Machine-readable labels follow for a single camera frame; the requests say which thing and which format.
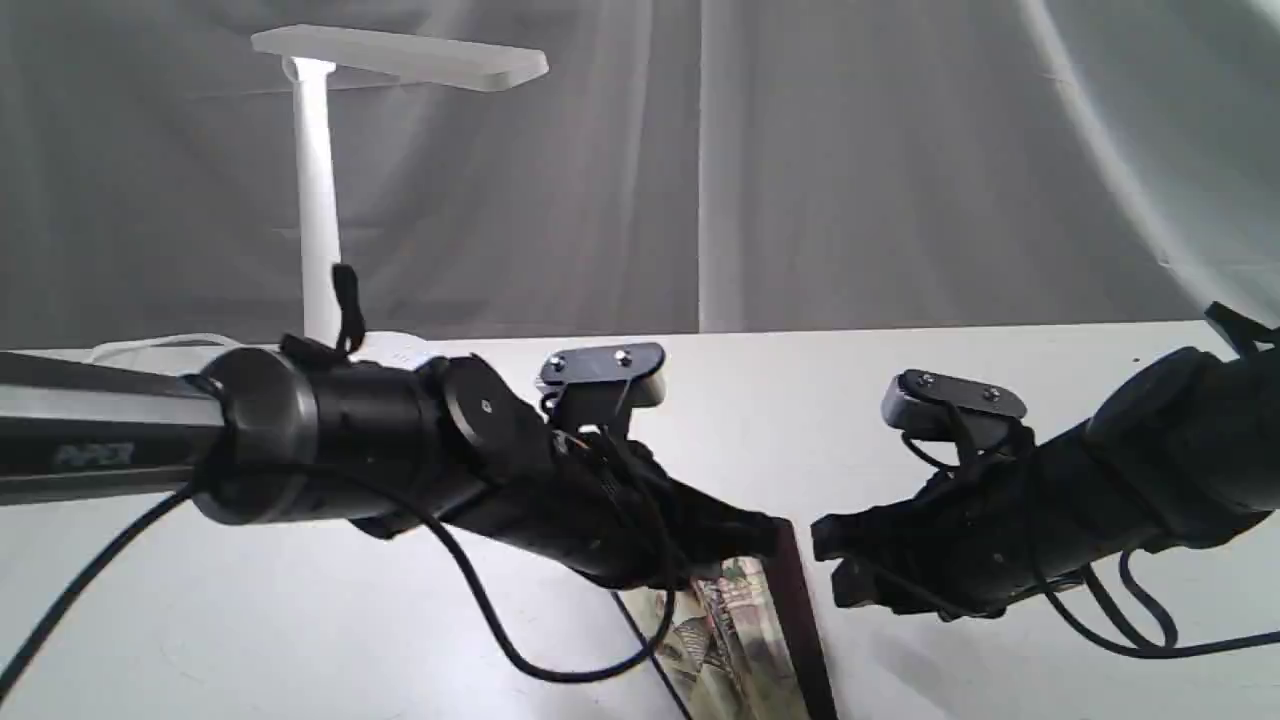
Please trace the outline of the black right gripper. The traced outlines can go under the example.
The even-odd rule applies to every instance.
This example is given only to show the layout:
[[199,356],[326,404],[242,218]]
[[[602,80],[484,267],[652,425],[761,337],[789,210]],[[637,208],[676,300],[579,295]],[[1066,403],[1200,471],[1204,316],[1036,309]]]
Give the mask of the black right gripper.
[[1000,618],[1043,585],[1082,583],[1091,564],[1091,452],[1055,439],[978,468],[936,473],[915,495],[810,524],[841,609]]

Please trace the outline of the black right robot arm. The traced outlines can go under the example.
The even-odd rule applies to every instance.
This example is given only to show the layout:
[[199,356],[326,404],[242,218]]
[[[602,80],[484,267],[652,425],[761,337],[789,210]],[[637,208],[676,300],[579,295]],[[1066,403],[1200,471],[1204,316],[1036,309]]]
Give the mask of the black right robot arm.
[[997,616],[1133,550],[1207,550],[1277,510],[1277,350],[1179,348],[1050,439],[997,386],[911,369],[884,396],[905,438],[951,443],[910,498],[812,524],[844,609]]

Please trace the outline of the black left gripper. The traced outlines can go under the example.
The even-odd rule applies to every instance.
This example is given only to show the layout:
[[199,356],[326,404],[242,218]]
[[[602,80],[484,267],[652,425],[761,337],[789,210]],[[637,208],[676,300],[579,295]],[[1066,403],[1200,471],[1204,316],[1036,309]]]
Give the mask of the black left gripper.
[[612,475],[598,448],[558,430],[545,433],[535,448],[532,459],[509,471],[479,471],[483,489],[445,511],[445,523],[616,591],[669,589],[685,574],[716,579],[724,562],[768,559],[780,544],[781,518],[739,509],[675,480],[669,533],[680,562],[645,500]]

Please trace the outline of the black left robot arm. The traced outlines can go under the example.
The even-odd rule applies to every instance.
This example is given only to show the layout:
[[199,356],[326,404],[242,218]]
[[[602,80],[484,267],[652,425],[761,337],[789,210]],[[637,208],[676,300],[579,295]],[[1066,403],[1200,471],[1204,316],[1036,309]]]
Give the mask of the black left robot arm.
[[686,486],[626,437],[658,370],[585,382],[614,409],[548,419],[476,355],[415,369],[296,341],[152,374],[3,355],[3,503],[196,484],[227,527],[347,521],[390,541],[439,521],[608,589],[668,589],[765,559],[780,519]]

